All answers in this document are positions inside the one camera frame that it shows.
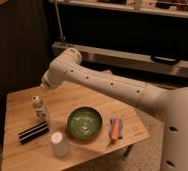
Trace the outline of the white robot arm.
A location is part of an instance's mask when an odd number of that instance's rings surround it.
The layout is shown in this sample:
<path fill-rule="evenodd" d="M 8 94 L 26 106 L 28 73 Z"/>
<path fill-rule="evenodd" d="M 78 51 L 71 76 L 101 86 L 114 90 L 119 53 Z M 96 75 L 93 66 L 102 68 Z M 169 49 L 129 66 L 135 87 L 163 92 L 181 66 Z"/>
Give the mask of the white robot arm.
<path fill-rule="evenodd" d="M 67 48 L 51 61 L 41 84 L 54 89 L 76 83 L 164 121 L 160 171 L 188 171 L 188 87 L 167 90 L 151 83 L 106 74 L 81 65 L 82 54 Z"/>

